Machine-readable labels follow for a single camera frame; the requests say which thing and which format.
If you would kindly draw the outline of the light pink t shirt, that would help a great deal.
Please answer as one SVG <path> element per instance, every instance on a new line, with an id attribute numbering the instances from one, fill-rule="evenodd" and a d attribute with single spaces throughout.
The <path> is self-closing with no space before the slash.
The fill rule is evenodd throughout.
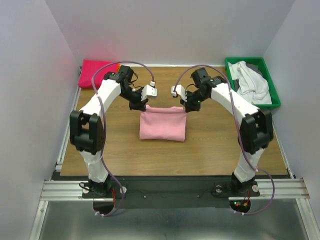
<path id="1" fill-rule="evenodd" d="M 184 142 L 187 113 L 183 107 L 151 107 L 140 113 L 140 140 L 168 140 Z"/>

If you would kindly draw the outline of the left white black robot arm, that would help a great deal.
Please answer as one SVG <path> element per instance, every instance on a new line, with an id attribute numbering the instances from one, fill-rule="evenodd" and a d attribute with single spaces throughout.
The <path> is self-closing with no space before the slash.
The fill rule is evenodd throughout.
<path id="1" fill-rule="evenodd" d="M 148 98 L 146 87 L 135 90 L 131 87 L 134 70 L 122 65 L 117 72 L 109 71 L 103 77 L 100 87 L 94 87 L 95 94 L 80 110 L 69 115 L 69 139 L 82 155 L 88 171 L 88 182 L 80 184 L 83 192 L 106 197 L 112 191 L 110 172 L 103 160 L 106 142 L 106 111 L 111 103 L 122 97 L 129 103 L 130 110 L 146 111 Z"/>

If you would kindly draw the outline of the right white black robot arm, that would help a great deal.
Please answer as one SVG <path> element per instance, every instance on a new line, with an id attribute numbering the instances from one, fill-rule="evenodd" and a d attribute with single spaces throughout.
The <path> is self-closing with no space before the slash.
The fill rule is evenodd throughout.
<path id="1" fill-rule="evenodd" d="M 230 190 L 235 195 L 242 195 L 254 185 L 255 175 L 259 171 L 258 162 L 274 138 L 272 114 L 268 109 L 260 109 L 238 95 L 225 74 L 211 77 L 206 67 L 205 64 L 194 66 L 195 71 L 190 77 L 195 91 L 188 91 L 176 83 L 171 88 L 171 95 L 180 97 L 180 103 L 187 113 L 198 112 L 203 101 L 212 99 L 232 114 L 240 156 L 231 175 Z"/>

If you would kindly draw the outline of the folded orange t shirt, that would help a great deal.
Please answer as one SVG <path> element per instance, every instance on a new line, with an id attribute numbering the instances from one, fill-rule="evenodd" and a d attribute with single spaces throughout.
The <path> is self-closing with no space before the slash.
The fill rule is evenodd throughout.
<path id="1" fill-rule="evenodd" d="M 120 64 L 120 63 L 117 63 L 117 65 L 116 65 L 116 72 L 119 71 L 120 67 L 121 67 L 121 64 Z"/>

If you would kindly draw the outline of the folded magenta t shirt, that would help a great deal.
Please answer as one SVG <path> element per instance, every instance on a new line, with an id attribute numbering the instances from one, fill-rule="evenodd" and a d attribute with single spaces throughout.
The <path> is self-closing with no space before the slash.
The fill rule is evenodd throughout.
<path id="1" fill-rule="evenodd" d="M 81 74 L 78 80 L 78 86 L 82 89 L 92 89 L 92 77 L 93 75 L 103 66 L 112 63 L 111 61 L 104 61 L 104 60 L 91 60 L 91 59 L 84 59 L 81 68 Z M 113 64 L 101 70 L 95 77 L 94 77 L 94 84 L 95 87 L 98 89 L 101 84 L 102 80 L 104 79 L 105 74 L 108 72 L 116 72 L 117 64 Z"/>

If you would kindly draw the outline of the white crumpled t shirt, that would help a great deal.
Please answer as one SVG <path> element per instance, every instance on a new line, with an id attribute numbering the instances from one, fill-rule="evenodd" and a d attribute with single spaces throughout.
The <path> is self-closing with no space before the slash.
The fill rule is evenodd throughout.
<path id="1" fill-rule="evenodd" d="M 253 105 L 272 104 L 267 80 L 246 66 L 245 61 L 227 63 L 231 79 L 237 83 L 236 93 Z"/>

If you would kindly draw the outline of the grey garment in bin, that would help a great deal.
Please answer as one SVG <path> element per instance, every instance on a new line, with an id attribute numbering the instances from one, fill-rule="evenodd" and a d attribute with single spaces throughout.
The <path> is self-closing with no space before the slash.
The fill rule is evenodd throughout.
<path id="1" fill-rule="evenodd" d="M 246 66 L 247 66 L 249 69 L 253 70 L 254 72 L 258 73 L 260 76 L 263 77 L 263 74 L 262 74 L 262 72 L 259 70 L 259 67 L 258 67 L 257 65 L 250 64 L 250 63 L 246 63 Z"/>

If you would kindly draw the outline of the green plastic bin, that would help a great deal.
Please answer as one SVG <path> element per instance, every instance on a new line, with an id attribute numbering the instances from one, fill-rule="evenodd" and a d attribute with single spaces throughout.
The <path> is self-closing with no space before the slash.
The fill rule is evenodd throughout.
<path id="1" fill-rule="evenodd" d="M 281 101 L 278 96 L 278 93 L 276 91 L 276 88 L 274 86 L 274 83 L 272 81 L 271 75 L 268 71 L 267 65 L 265 63 L 265 60 L 262 57 L 227 57 L 225 58 L 225 70 L 227 72 L 227 77 L 230 81 L 231 88 L 236 92 L 236 88 L 238 87 L 237 83 L 235 83 L 234 80 L 231 79 L 231 73 L 228 67 L 228 62 L 231 64 L 235 64 L 240 61 L 245 61 L 248 64 L 253 64 L 258 66 L 259 70 L 262 72 L 263 77 L 267 80 L 268 86 L 269 86 L 269 93 L 271 97 L 272 104 L 253 104 L 257 106 L 260 109 L 268 108 L 270 110 L 278 108 L 281 106 Z"/>

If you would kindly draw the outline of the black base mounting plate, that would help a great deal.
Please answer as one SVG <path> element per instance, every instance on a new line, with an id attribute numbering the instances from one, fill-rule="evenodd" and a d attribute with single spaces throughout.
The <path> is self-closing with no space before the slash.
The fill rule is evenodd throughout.
<path id="1" fill-rule="evenodd" d="M 248 211 L 260 196 L 255 179 L 240 183 L 234 176 L 118 176 L 104 183 L 81 182 L 82 198 L 96 211 L 120 209 L 234 208 Z"/>

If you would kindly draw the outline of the aluminium extrusion rail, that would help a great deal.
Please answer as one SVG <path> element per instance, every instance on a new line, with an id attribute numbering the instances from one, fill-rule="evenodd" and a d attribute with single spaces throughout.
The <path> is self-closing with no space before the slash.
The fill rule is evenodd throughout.
<path id="1" fill-rule="evenodd" d="M 268 200 L 272 197 L 273 187 L 269 179 L 257 179 L 259 196 L 250 195 L 251 200 Z M 274 199 L 309 199 L 310 195 L 302 178 L 274 179 Z M 45 181 L 41 201 L 85 201 L 80 181 Z"/>

